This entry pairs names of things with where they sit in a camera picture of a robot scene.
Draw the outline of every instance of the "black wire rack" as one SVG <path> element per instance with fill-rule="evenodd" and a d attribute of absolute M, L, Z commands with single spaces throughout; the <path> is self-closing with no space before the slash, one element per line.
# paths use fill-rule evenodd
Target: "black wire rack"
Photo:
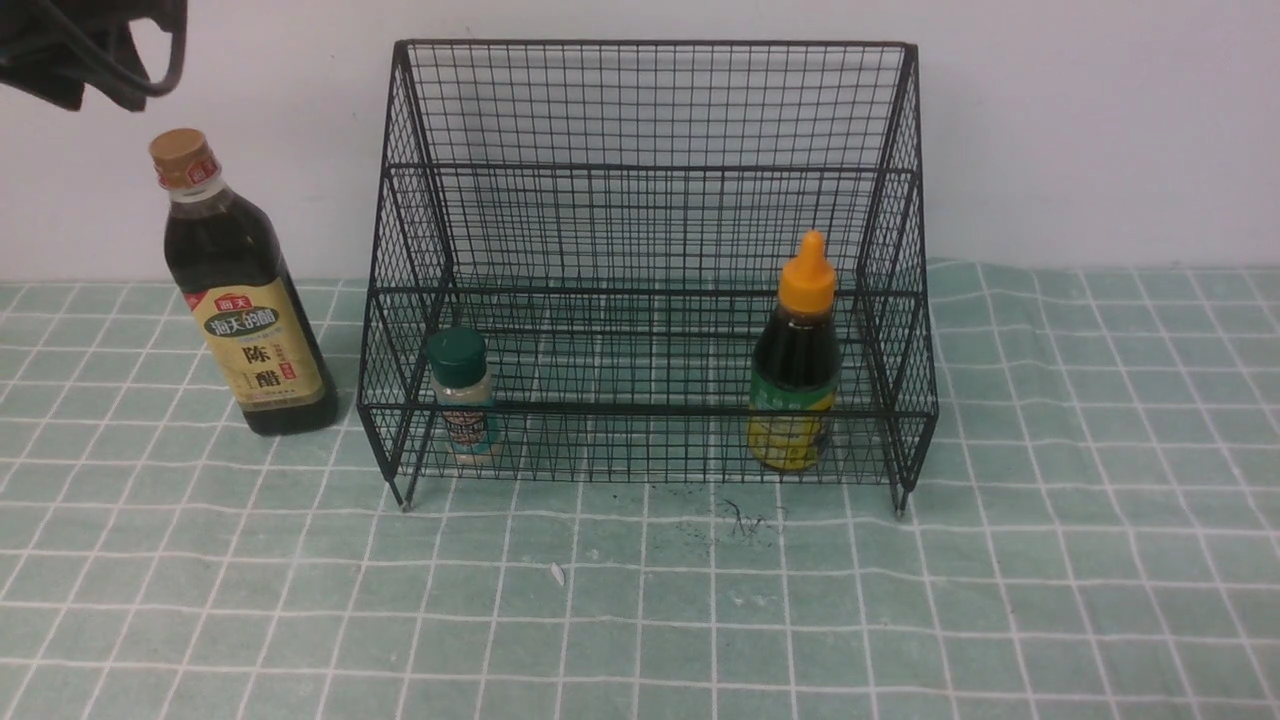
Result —
<path fill-rule="evenodd" d="M 919 69 L 879 42 L 396 45 L 357 407 L 402 507 L 424 474 L 887 483 L 937 424 Z M 827 234 L 844 364 L 797 474 L 746 448 L 778 272 Z M 489 342 L 503 451 L 452 459 L 428 337 Z"/>

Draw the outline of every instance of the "bottle label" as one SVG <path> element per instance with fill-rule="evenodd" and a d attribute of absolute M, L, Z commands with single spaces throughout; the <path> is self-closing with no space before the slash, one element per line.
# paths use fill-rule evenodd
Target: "bottle label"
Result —
<path fill-rule="evenodd" d="M 248 411 L 311 405 L 324 379 L 284 288 L 225 286 L 184 295 L 214 361 Z"/>
<path fill-rule="evenodd" d="M 484 455 L 498 442 L 498 423 L 484 411 L 485 407 L 493 407 L 493 400 L 456 405 L 442 413 L 453 452 Z"/>
<path fill-rule="evenodd" d="M 826 411 L 836 404 L 836 386 L 792 392 L 751 372 L 751 410 Z M 815 415 L 758 416 L 746 425 L 746 445 L 762 464 L 777 470 L 804 470 L 818 464 L 828 443 L 827 419 Z"/>

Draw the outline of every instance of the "orange nozzle cap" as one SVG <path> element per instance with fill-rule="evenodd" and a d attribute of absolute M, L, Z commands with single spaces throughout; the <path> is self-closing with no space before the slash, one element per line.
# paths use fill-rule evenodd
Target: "orange nozzle cap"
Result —
<path fill-rule="evenodd" d="M 836 269 L 827 261 L 822 233 L 809 231 L 800 252 L 782 266 L 778 302 L 794 313 L 826 313 L 836 301 Z"/>

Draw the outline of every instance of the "spice jar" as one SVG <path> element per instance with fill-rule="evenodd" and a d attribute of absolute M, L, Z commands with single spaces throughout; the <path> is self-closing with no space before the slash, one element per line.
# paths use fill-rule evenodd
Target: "spice jar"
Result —
<path fill-rule="evenodd" d="M 431 389 L 440 405 L 449 448 L 458 462 L 483 465 L 498 452 L 502 429 L 493 407 L 493 375 L 484 336 L 471 328 L 447 328 L 426 341 Z"/>

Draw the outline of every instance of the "green cap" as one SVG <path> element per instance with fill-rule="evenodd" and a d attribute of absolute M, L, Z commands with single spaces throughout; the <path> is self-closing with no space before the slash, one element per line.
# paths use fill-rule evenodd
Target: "green cap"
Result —
<path fill-rule="evenodd" d="M 444 387 L 474 386 L 489 370 L 484 336 L 471 328 L 445 328 L 426 341 L 426 360 Z"/>

